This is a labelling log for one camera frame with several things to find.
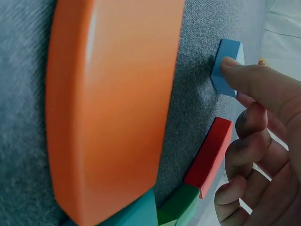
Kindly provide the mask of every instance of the hand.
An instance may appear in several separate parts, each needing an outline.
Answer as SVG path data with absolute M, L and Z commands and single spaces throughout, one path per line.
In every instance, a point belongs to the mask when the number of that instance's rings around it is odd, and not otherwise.
M 225 58 L 222 73 L 247 107 L 236 122 L 239 139 L 228 148 L 228 184 L 215 194 L 222 226 L 301 225 L 301 82 L 266 66 Z M 270 129 L 289 147 L 269 135 Z M 253 169 L 256 163 L 271 179 Z M 241 198 L 253 211 L 248 214 Z

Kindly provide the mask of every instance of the gray felt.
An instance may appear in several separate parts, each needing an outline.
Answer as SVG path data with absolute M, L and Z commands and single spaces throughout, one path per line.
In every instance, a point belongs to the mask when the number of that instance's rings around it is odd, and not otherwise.
M 45 68 L 55 0 L 0 0 L 0 225 L 57 226 L 45 135 Z M 209 79 L 221 38 L 244 44 L 258 61 L 262 0 L 186 0 L 156 200 L 181 183 L 214 118 L 239 105 Z

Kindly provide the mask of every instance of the toy block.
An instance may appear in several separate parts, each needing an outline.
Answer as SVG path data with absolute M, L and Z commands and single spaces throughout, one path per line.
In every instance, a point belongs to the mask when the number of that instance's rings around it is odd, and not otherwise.
M 183 6 L 56 5 L 46 75 L 48 159 L 55 199 L 80 226 L 105 221 L 155 185 Z
M 175 226 L 177 220 L 168 213 L 157 210 L 158 226 Z
M 236 90 L 232 89 L 224 79 L 221 73 L 221 63 L 224 57 L 231 57 L 237 60 L 240 64 L 245 64 L 244 48 L 243 44 L 239 41 L 233 41 L 229 39 L 222 39 L 220 47 L 218 49 L 215 63 L 211 72 L 211 79 L 215 86 L 216 91 L 219 94 L 224 94 L 230 97 L 236 97 Z
M 182 184 L 160 206 L 159 211 L 171 216 L 169 220 L 176 220 L 176 226 L 186 226 L 196 212 L 199 194 L 196 187 Z
M 200 150 L 189 168 L 184 183 L 197 187 L 200 198 L 208 192 L 231 142 L 233 123 L 215 118 Z
M 76 226 L 76 224 L 69 220 L 63 226 Z M 98 226 L 158 226 L 153 190 L 149 190 Z

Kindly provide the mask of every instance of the orange block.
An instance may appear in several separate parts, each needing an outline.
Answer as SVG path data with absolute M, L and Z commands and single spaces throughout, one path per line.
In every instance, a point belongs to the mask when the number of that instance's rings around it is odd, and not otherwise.
M 184 183 L 197 187 L 203 199 L 221 166 L 231 142 L 233 123 L 215 118 L 194 162 L 184 178 Z
M 59 0 L 46 122 L 54 194 L 96 225 L 155 184 L 184 0 Z

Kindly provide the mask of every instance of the red block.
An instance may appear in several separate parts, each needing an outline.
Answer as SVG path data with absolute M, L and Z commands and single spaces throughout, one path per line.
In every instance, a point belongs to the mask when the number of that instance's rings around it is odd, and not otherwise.
M 197 187 L 200 198 L 208 192 L 226 150 L 231 142 L 233 123 L 227 119 L 215 118 L 194 162 L 185 176 L 184 183 Z

